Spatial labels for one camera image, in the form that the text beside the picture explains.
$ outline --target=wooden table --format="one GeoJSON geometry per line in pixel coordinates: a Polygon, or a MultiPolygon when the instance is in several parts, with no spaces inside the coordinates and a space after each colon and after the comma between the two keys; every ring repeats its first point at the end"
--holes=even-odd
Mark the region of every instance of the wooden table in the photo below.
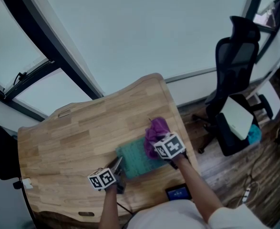
{"type": "MultiPolygon", "coordinates": [[[[18,131],[22,178],[33,189],[26,195],[33,211],[53,211],[79,221],[98,222],[104,191],[95,191],[87,176],[116,156],[115,149],[139,139],[150,119],[164,117],[187,147],[198,170],[193,147],[169,90],[159,74],[140,78],[130,86],[98,100],[73,103],[56,110],[33,127],[18,131]],[[79,212],[92,212],[93,217],[79,212]]],[[[183,183],[170,165],[127,180],[118,202],[137,211],[167,200],[165,189],[183,183]]],[[[127,212],[119,207],[119,215],[127,212]]]]}

